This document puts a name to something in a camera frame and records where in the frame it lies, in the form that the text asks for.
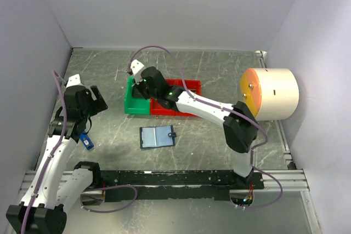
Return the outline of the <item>blue leather card holder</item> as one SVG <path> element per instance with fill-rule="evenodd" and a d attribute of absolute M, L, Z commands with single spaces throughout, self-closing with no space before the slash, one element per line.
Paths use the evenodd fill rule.
<path fill-rule="evenodd" d="M 176 145 L 177 134 L 172 125 L 140 127 L 140 148 L 142 150 L 172 147 Z"/>

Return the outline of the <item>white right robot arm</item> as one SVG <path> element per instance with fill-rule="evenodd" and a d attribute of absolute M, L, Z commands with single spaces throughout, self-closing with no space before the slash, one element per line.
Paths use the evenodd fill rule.
<path fill-rule="evenodd" d="M 156 100 L 164 109 L 188 113 L 221 126 L 226 144 L 234 153 L 233 184 L 246 188 L 252 181 L 251 145 L 257 137 L 258 123 L 245 103 L 235 105 L 199 96 L 185 86 L 170 85 L 155 67 L 141 63 L 131 66 L 135 87 L 145 99 Z"/>

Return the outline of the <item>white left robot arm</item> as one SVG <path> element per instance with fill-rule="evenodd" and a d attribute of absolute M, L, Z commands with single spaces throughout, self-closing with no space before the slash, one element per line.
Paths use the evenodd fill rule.
<path fill-rule="evenodd" d="M 66 164 L 86 134 L 91 117 L 107 110 L 97 86 L 87 88 L 79 74 L 70 76 L 60 91 L 63 105 L 48 129 L 46 149 L 35 177 L 18 205 L 10 205 L 6 218 L 15 233 L 63 233 L 67 215 L 87 189 L 102 185 L 98 163 L 80 161 L 62 183 Z"/>

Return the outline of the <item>black credit card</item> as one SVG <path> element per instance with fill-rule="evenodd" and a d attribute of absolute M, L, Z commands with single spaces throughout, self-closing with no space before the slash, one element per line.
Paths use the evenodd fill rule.
<path fill-rule="evenodd" d="M 142 93 L 136 87 L 132 88 L 132 97 L 137 99 L 144 99 Z"/>

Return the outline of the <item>red plastic bin middle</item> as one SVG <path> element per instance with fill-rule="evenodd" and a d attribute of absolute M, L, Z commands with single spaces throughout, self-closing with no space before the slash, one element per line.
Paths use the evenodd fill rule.
<path fill-rule="evenodd" d="M 169 85 L 179 85 L 180 79 L 168 78 L 166 79 Z M 162 116 L 179 116 L 179 112 L 171 109 L 163 108 L 154 98 L 150 99 L 150 114 Z"/>

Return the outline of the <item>red plastic bin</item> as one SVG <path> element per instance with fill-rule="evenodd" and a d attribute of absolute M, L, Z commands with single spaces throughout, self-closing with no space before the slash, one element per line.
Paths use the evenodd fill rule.
<path fill-rule="evenodd" d="M 201 95 L 201 81 L 186 79 L 185 84 L 191 92 L 195 93 L 196 95 Z M 195 117 L 195 115 L 190 114 L 190 113 L 185 113 L 185 112 L 176 112 L 175 115 L 176 116 Z"/>
<path fill-rule="evenodd" d="M 180 79 L 168 78 L 166 79 L 169 85 L 179 85 Z M 179 116 L 179 112 L 171 109 L 163 108 L 154 98 L 150 99 L 150 114 L 162 116 Z"/>

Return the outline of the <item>green plastic bin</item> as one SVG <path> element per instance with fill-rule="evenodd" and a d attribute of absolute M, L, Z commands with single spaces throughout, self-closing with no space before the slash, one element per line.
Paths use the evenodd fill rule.
<path fill-rule="evenodd" d="M 133 98 L 133 84 L 134 78 L 129 77 L 127 81 L 126 93 L 124 96 L 124 112 L 128 115 L 149 115 L 150 100 Z"/>

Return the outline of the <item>red plastic bin right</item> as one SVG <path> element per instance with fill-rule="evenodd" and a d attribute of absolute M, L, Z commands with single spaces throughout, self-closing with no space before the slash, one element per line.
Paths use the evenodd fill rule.
<path fill-rule="evenodd" d="M 201 81 L 186 79 L 185 84 L 191 92 L 195 93 L 196 95 L 201 95 Z M 175 115 L 176 116 L 195 117 L 195 115 L 190 114 L 190 113 L 185 113 L 185 112 L 176 112 Z"/>

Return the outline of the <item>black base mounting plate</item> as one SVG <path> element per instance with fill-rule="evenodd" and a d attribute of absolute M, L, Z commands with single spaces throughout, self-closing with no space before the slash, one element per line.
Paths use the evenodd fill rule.
<path fill-rule="evenodd" d="M 232 170 L 102 170 L 100 182 L 85 193 L 106 187 L 105 202 L 167 199 L 213 199 L 230 201 L 231 192 L 248 193 L 250 187 L 264 189 L 263 177 L 252 172 L 247 179 Z"/>

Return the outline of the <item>blue black handled tool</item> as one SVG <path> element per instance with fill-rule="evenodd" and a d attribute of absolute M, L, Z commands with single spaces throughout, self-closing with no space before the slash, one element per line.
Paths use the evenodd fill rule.
<path fill-rule="evenodd" d="M 82 144 L 84 145 L 84 147 L 88 151 L 91 150 L 94 147 L 94 144 L 91 141 L 90 137 L 88 136 L 88 133 L 85 132 L 85 131 L 81 133 L 80 141 L 82 142 Z"/>

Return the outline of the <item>aluminium rail frame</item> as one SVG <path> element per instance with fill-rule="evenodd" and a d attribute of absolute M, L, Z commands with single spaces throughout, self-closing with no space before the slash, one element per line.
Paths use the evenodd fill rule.
<path fill-rule="evenodd" d="M 230 201 L 242 210 L 255 210 L 255 191 L 309 191 L 301 170 L 263 171 L 253 166 L 254 140 L 261 131 L 242 101 L 225 104 L 191 92 L 185 84 L 170 85 L 154 67 L 132 57 L 127 72 L 145 99 L 168 110 L 196 115 L 224 130 L 227 145 L 238 155 L 231 170 L 102 171 L 97 163 L 79 162 L 62 181 L 66 163 L 91 118 L 107 109 L 97 86 L 86 87 L 76 74 L 59 89 L 62 106 L 50 123 L 46 152 L 27 192 L 6 217 L 16 233 L 62 233 L 76 201 L 98 191 L 107 202 L 138 199 L 212 198 Z"/>

